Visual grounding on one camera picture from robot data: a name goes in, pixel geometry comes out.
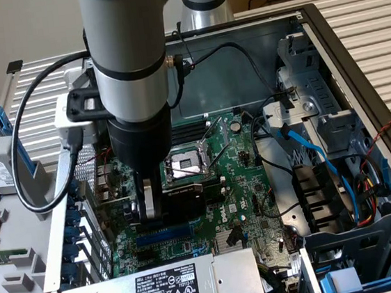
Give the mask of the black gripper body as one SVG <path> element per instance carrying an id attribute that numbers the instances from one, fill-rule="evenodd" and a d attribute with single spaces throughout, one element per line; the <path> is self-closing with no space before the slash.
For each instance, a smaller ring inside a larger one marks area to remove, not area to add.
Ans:
<path id="1" fill-rule="evenodd" d="M 170 152 L 172 125 L 170 108 L 163 107 L 151 119 L 142 122 L 108 120 L 107 128 L 113 153 L 124 165 L 143 178 L 149 178 Z"/>

